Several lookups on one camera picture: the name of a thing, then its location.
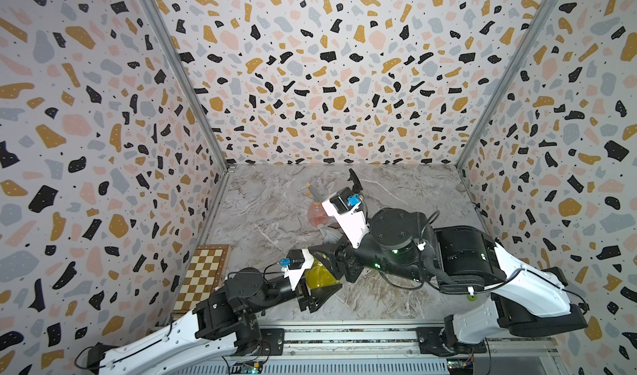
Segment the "yellow spray bottle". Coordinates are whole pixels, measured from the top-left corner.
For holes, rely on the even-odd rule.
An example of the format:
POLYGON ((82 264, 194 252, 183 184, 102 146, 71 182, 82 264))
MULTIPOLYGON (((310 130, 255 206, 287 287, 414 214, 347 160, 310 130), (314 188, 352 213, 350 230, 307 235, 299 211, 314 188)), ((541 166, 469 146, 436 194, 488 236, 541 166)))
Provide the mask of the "yellow spray bottle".
POLYGON ((320 288, 340 285, 340 282, 318 260, 315 260, 312 267, 305 271, 305 280, 311 294, 318 292, 320 288))

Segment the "orange grey spray nozzle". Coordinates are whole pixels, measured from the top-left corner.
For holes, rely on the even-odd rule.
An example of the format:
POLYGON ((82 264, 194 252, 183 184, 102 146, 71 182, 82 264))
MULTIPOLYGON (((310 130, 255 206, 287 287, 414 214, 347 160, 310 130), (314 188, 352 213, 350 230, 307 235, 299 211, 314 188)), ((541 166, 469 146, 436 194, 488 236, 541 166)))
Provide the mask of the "orange grey spray nozzle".
POLYGON ((313 202, 315 204, 322 204, 324 201, 324 195, 322 194, 322 192, 320 192, 317 187, 315 187, 313 184, 307 184, 307 189, 313 199, 313 202))

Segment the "black spray nozzle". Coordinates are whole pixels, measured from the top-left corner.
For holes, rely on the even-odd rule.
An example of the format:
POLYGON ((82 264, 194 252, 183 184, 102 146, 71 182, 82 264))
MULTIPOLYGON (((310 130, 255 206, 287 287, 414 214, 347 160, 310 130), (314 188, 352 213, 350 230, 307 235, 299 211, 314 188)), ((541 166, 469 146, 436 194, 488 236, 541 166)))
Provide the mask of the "black spray nozzle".
POLYGON ((350 181, 353 184, 352 192, 354 194, 360 194, 360 192, 363 191, 363 185, 360 182, 358 175, 353 169, 349 169, 348 172, 349 172, 348 181, 350 181))

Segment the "pink grey spray nozzle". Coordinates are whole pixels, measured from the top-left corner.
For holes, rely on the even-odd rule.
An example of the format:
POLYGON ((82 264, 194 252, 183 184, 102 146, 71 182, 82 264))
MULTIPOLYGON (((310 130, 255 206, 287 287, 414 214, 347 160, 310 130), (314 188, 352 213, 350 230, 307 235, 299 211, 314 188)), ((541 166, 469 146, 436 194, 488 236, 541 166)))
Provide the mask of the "pink grey spray nozzle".
POLYGON ((343 232, 333 227, 319 226, 319 231, 323 237, 323 244, 335 244, 343 237, 343 232))

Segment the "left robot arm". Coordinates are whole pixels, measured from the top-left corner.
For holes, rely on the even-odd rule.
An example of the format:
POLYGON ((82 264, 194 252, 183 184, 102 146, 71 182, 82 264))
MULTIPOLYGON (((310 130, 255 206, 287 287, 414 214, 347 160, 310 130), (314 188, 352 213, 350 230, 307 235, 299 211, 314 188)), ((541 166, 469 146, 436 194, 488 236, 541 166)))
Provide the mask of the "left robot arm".
POLYGON ((245 268, 170 325, 125 346, 102 343, 87 350, 84 370, 94 374, 173 374, 209 358, 246 356, 263 337, 257 316, 291 300, 313 313, 342 289, 340 282, 310 289, 306 275, 293 285, 245 268))

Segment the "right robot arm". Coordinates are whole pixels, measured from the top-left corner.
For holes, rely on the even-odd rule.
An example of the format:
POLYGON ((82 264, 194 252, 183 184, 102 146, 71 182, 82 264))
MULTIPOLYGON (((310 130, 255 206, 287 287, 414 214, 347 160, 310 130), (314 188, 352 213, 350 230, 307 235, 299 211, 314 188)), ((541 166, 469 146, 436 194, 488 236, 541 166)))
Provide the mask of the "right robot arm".
POLYGON ((587 309, 572 302, 559 268, 538 270, 475 227, 434 228, 435 219, 384 208, 367 222, 358 245, 341 237, 310 254, 336 280, 353 283, 368 268, 383 279, 413 280, 413 290, 429 285, 443 295, 485 295, 479 307, 447 315, 441 328, 426 332, 427 353, 465 353, 503 331, 541 338, 587 328, 587 309))

